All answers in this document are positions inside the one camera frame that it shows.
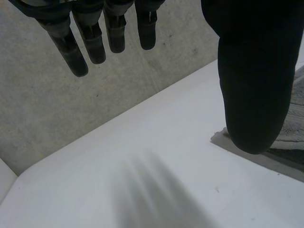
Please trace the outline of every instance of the white table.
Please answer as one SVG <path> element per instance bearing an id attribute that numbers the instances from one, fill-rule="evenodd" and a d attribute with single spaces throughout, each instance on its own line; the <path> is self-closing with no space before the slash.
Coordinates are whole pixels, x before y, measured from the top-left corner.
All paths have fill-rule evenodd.
<path id="1" fill-rule="evenodd" d="M 153 152 L 223 227 L 302 228 L 304 183 L 211 144 L 224 126 L 215 61 L 26 170 L 0 227 L 115 227 L 110 171 L 129 152 Z"/>

